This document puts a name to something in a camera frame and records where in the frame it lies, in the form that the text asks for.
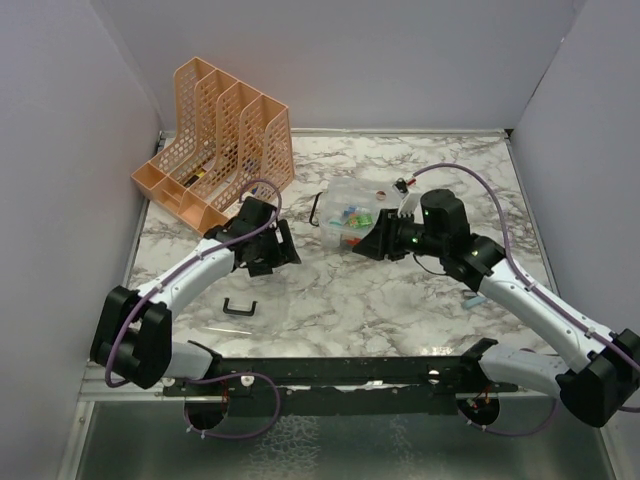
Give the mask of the clear plastic medicine box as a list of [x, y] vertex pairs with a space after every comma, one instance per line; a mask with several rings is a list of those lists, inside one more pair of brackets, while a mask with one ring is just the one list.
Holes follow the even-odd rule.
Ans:
[[320, 229], [324, 248], [352, 248], [373, 230], [380, 211], [396, 208], [400, 199], [391, 183], [334, 177], [316, 195], [309, 223]]

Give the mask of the clear plastic box lid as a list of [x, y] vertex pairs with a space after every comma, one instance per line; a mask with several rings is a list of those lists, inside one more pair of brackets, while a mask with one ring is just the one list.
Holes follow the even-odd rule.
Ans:
[[[256, 313], [253, 317], [237, 317], [225, 315], [222, 312], [222, 304], [225, 297], [238, 303], [258, 302]], [[216, 297], [205, 297], [199, 307], [191, 312], [193, 328], [208, 335], [240, 336], [251, 340], [279, 340], [286, 330], [291, 313], [292, 301], [282, 296], [258, 297], [250, 295], [242, 298], [239, 295], [223, 294]]]

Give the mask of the black box lid handle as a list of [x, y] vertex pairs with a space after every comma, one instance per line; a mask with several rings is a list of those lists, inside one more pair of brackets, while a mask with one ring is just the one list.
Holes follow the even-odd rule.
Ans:
[[232, 301], [229, 297], [225, 297], [222, 304], [222, 312], [229, 316], [253, 317], [256, 313], [257, 306], [258, 302], [256, 300], [238, 303]]

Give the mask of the green small medicine box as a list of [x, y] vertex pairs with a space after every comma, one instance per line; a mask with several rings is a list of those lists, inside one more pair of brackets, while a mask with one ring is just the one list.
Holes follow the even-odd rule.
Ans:
[[374, 224], [372, 216], [370, 214], [352, 214], [348, 218], [347, 224], [351, 228], [367, 228]]

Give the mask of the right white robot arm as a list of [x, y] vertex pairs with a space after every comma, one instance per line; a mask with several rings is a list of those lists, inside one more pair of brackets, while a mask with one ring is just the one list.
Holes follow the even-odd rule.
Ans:
[[[422, 222], [408, 205], [419, 206]], [[409, 193], [401, 207], [381, 210], [353, 251], [377, 261], [434, 257], [446, 276], [507, 309], [556, 352], [550, 357], [481, 341], [459, 367], [469, 390], [515, 384], [556, 398], [578, 420], [602, 427], [639, 389], [638, 334], [614, 332], [536, 282], [505, 245], [471, 231], [464, 203], [447, 189]]]

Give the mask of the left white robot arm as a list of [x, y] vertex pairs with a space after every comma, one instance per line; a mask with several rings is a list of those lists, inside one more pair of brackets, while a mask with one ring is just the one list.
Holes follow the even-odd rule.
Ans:
[[178, 264], [143, 285], [114, 287], [106, 296], [90, 347], [112, 388], [142, 389], [163, 378], [186, 380], [206, 395], [220, 385], [220, 356], [196, 342], [173, 339], [174, 319], [214, 282], [238, 269], [270, 275], [300, 258], [289, 224], [277, 207], [247, 198], [236, 216], [209, 229]]

